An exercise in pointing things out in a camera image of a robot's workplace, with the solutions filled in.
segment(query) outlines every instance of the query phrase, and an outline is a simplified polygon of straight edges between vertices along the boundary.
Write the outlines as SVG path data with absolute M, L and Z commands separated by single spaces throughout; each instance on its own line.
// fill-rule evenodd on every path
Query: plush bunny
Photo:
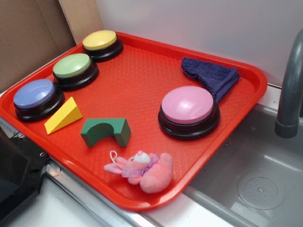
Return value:
M 113 159 L 115 163 L 104 166 L 104 170 L 126 177 L 131 184 L 140 184 L 146 193 L 157 193 L 164 190 L 170 183 L 173 175 L 173 160 L 168 153 L 160 156 L 146 154 L 139 150 L 128 160 L 123 157 Z

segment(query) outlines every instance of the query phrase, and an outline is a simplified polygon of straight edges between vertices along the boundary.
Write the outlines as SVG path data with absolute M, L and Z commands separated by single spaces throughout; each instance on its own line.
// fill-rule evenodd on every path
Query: navy towel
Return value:
M 235 68 L 191 58 L 184 58 L 181 67 L 187 76 L 202 83 L 213 95 L 216 103 L 219 103 L 240 78 Z

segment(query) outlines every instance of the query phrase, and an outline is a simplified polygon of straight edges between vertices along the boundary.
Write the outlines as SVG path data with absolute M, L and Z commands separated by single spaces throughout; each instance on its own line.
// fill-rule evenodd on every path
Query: button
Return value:
M 83 39 L 85 49 L 95 51 L 112 45 L 117 39 L 116 33 L 110 30 L 102 30 L 91 33 Z
M 14 96 L 14 103 L 20 109 L 30 109 L 46 102 L 55 92 L 55 86 L 48 79 L 32 81 L 22 88 Z
M 91 59 L 87 54 L 71 54 L 59 60 L 54 65 L 53 72 L 59 78 L 70 78 L 85 71 L 90 64 Z
M 178 124 L 194 124 L 212 112 L 214 99 L 205 89 L 185 86 L 168 92 L 161 104 L 167 119 Z

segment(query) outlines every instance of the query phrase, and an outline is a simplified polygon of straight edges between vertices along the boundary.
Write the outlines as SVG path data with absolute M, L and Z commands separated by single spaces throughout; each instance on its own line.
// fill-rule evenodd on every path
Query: yellow wooden block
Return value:
M 66 125 L 82 118 L 82 114 L 75 103 L 73 97 L 70 97 L 55 114 L 44 124 L 47 134 L 51 134 Z

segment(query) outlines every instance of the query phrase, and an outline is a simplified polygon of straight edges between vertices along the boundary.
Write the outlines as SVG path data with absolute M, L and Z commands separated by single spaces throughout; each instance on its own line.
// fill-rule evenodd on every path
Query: sink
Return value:
M 275 119 L 257 104 L 184 194 L 234 226 L 302 226 L 303 122 L 283 139 Z

